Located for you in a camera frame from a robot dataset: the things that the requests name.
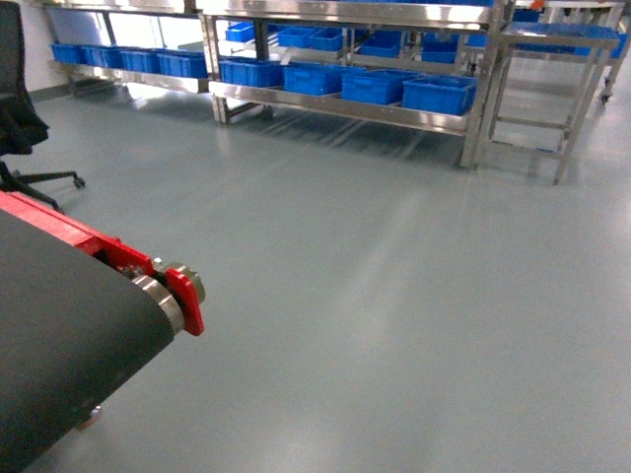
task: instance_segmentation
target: conveyor belt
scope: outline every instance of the conveyor belt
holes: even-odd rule
[[[21,471],[173,341],[158,305],[0,210],[0,472]]]

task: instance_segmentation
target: metal shelving rack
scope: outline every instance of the metal shelving rack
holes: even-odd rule
[[[565,18],[564,10],[569,11],[569,21],[571,23],[581,23],[581,17],[584,10],[591,9],[603,9],[608,10],[603,17],[603,21],[599,24],[608,28],[618,31],[619,28],[626,28],[624,33],[629,32],[629,25],[623,25],[625,22],[622,18],[622,12],[626,3],[630,3],[631,0],[611,0],[603,3],[591,0],[548,0],[545,2],[545,11],[540,22],[541,23],[563,23]],[[528,7],[531,0],[517,0],[516,6]],[[604,78],[604,89],[600,92],[599,98],[602,104],[605,105],[611,96],[613,95],[613,86],[622,67],[622,63],[629,52],[629,46],[631,45],[631,39],[627,39],[620,52],[619,57],[609,57],[606,64],[609,67],[609,72]],[[481,57],[484,54],[484,49],[481,47],[467,46],[464,42],[458,48],[458,59],[460,64],[464,64],[467,61],[474,63],[476,57]],[[539,59],[544,61],[554,62],[567,62],[582,64],[587,62],[586,56],[577,56],[572,53],[569,54],[555,54],[555,53],[542,53],[533,51],[513,51],[513,57],[523,59]]]
[[[264,105],[280,105],[301,110],[329,113],[345,117],[388,123],[438,133],[464,136],[461,162],[472,164],[477,147],[479,127],[488,96],[489,78],[498,50],[501,27],[510,18],[514,3],[498,0],[493,7],[424,5],[404,3],[355,3],[311,0],[197,0],[208,75],[212,79],[209,91],[213,94],[215,119],[228,123],[230,119],[248,109]],[[449,31],[450,33],[486,33],[489,41],[478,79],[475,102],[464,116],[446,115],[412,110],[395,105],[374,105],[343,101],[339,95],[314,97],[294,94],[278,88],[256,88],[226,84],[221,81],[219,68],[220,48],[217,21],[252,21],[255,30],[256,57],[269,58],[267,25],[291,24],[325,26],[366,30],[397,31]],[[371,65],[400,69],[453,71],[454,66],[432,65],[405,59],[360,57],[349,53],[347,64]],[[227,100],[245,101],[236,108],[229,108]]]
[[[35,0],[47,8],[66,8],[83,11],[101,12],[111,43],[115,37],[108,13],[120,12],[157,16],[186,16],[198,18],[203,32],[203,47],[208,68],[208,77],[188,79],[163,76],[159,74],[137,73],[120,69],[107,69],[86,65],[54,63],[55,67],[68,75],[91,77],[122,83],[138,83],[165,89],[192,93],[211,93],[215,119],[228,123],[240,113],[261,104],[278,105],[327,113],[350,118],[357,118],[379,123],[404,126],[419,130],[446,133],[464,137],[464,145],[459,163],[463,167],[477,166],[484,151],[495,145],[493,132],[497,122],[505,121],[538,128],[553,128],[562,132],[557,150],[542,152],[530,150],[541,156],[560,160],[555,183],[561,177],[570,159],[572,149],[580,132],[590,98],[594,94],[597,81],[609,58],[609,51],[615,47],[613,40],[578,39],[568,37],[547,37],[535,42],[588,46],[593,49],[589,57],[568,55],[550,55],[515,51],[514,45],[520,40],[532,42],[505,28],[512,18],[516,0],[496,0],[492,7],[448,6],[404,3],[356,3],[343,1],[314,0]],[[413,60],[415,51],[408,51],[398,58],[378,58],[361,56],[354,53],[355,30],[396,30],[408,32],[449,32],[461,34],[486,34],[484,48],[475,52],[481,54],[478,68],[478,85],[475,101],[470,112],[463,116],[407,109],[391,105],[375,105],[355,101],[344,101],[339,94],[328,96],[309,96],[281,90],[281,88],[257,88],[227,84],[222,82],[220,59],[220,39],[217,35],[217,22],[252,21],[254,41],[250,44],[238,44],[237,48],[253,49],[261,60],[269,58],[270,52],[278,54],[283,63],[292,58],[337,62],[345,65],[367,65],[421,72],[461,72],[462,62],[456,65],[424,63]],[[351,46],[337,52],[280,48],[270,44],[268,25],[289,24],[304,26],[324,26],[345,29],[350,33]],[[602,49],[603,54],[596,53]],[[502,94],[506,86],[506,77],[511,57],[520,54],[523,57],[538,59],[572,60],[586,63],[586,73],[575,95],[572,111],[565,123],[547,123],[545,121],[523,120],[499,115]],[[230,108],[228,100],[241,101],[242,104]]]
[[[559,161],[555,172],[554,184],[558,184],[567,168],[574,146],[578,140],[585,116],[592,102],[592,97],[604,68],[609,61],[612,49],[618,44],[617,35],[611,33],[611,37],[579,37],[571,35],[548,35],[532,34],[523,32],[515,28],[515,24],[508,25],[499,36],[500,47],[496,57],[496,64],[491,74],[490,94],[486,104],[485,113],[480,127],[480,136],[477,151],[474,155],[473,165],[477,166],[478,161],[483,158],[484,152],[491,146],[499,147],[503,151],[512,152],[520,150],[530,156],[539,158],[552,158]],[[584,71],[579,86],[576,88],[569,113],[564,122],[550,122],[545,119],[525,119],[515,116],[502,115],[500,107],[507,78],[513,57],[522,51],[516,51],[516,45],[527,42],[529,44],[546,44],[556,46],[576,46],[588,47],[591,50],[585,62]],[[556,149],[542,150],[516,146],[511,143],[503,143],[494,140],[497,123],[512,123],[514,125],[525,126],[530,129],[552,129],[559,132],[559,140]]]
[[[44,9],[63,8],[70,10],[81,10],[99,12],[103,15],[105,29],[111,44],[116,44],[109,13],[129,13],[156,16],[173,17],[195,17],[193,0],[35,0],[36,4]],[[48,18],[48,27],[57,40],[57,32],[52,21]],[[127,71],[124,69],[110,69],[105,67],[95,67],[85,64],[67,64],[51,62],[58,72],[64,74],[68,79],[68,84],[73,94],[76,93],[74,78],[106,80],[120,83],[144,84],[147,86],[160,87],[173,91],[184,91],[194,94],[208,92],[208,79],[192,79],[175,76],[164,76],[161,74],[146,74],[140,72]]]

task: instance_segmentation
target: floor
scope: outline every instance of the floor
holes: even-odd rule
[[[353,120],[38,103],[50,140],[11,167],[77,169],[86,189],[40,188],[208,299],[202,337],[29,472],[628,472],[630,86],[627,64],[556,187],[549,163],[467,171],[459,138]]]

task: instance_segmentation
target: office chair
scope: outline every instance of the office chair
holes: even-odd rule
[[[48,126],[35,113],[25,84],[25,47],[20,5],[0,1],[0,190],[27,194],[61,211],[57,202],[29,184],[72,177],[75,187],[86,182],[74,171],[21,175],[9,172],[4,155],[29,155],[48,139]]]

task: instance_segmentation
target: blue plastic crate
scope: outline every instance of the blue plastic crate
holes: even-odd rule
[[[515,33],[535,33],[547,34],[567,37],[600,37],[608,38],[614,35],[609,28],[597,27],[593,25],[565,25],[565,24],[541,24],[541,23],[519,23],[512,22],[510,24],[511,32]],[[516,45],[517,49],[526,51],[554,52],[559,54],[571,54],[575,52],[574,46],[555,46],[549,44],[527,44],[520,43]]]
[[[457,42],[460,39],[459,34],[435,34],[435,33],[425,33],[423,35],[423,46],[427,47],[430,44],[440,44],[440,45],[449,45],[447,47],[452,47],[452,44],[457,46]]]
[[[86,55],[81,46],[75,44],[51,44],[52,55],[57,62],[85,64]]]
[[[312,34],[312,48],[320,51],[339,51],[343,42],[339,28],[325,28]]]
[[[228,41],[248,42],[254,39],[254,24],[251,22],[237,23],[226,30]]]
[[[82,46],[86,64],[98,67],[122,69],[121,48],[118,46]]]
[[[492,7],[495,0],[411,0],[409,3],[425,3],[430,5],[468,5],[472,7]]]
[[[486,47],[486,35],[485,34],[471,34],[466,41],[467,46],[471,47]]]
[[[462,115],[473,105],[476,79],[455,76],[425,76],[403,83],[403,107]]]
[[[295,63],[284,68],[285,90],[310,96],[335,94],[342,90],[344,74],[365,71],[362,67]]]
[[[360,46],[367,56],[396,57],[401,48],[400,32],[376,32]]]
[[[206,59],[202,52],[165,51],[158,53],[158,59],[160,72],[166,76],[196,79],[208,77]]]
[[[539,21],[539,17],[541,16],[541,12],[538,10],[527,10],[524,8],[520,8],[515,10],[513,14],[514,22],[525,22],[525,23],[536,23]]]
[[[342,0],[351,3],[405,3],[403,0]]]
[[[231,58],[219,61],[222,81],[250,87],[283,85],[283,66],[279,62]]]
[[[401,101],[403,81],[419,77],[416,72],[382,70],[342,76],[342,95],[346,101],[386,105]]]
[[[618,59],[620,57],[620,54],[622,53],[622,49],[624,48],[624,44],[627,41],[626,33],[616,33],[616,34],[618,35],[619,42],[616,48],[611,51],[611,56],[610,56],[611,59]],[[576,54],[577,56],[589,56],[591,51],[592,50],[589,47],[577,47],[574,50],[574,54]]]
[[[290,47],[311,47],[312,34],[318,32],[318,28],[291,27],[278,32],[278,45]]]
[[[128,71],[160,74],[158,52],[163,49],[126,49],[120,51],[122,67]]]
[[[421,52],[421,59],[425,62],[440,62],[442,64],[454,64],[456,52],[450,51],[426,51]]]

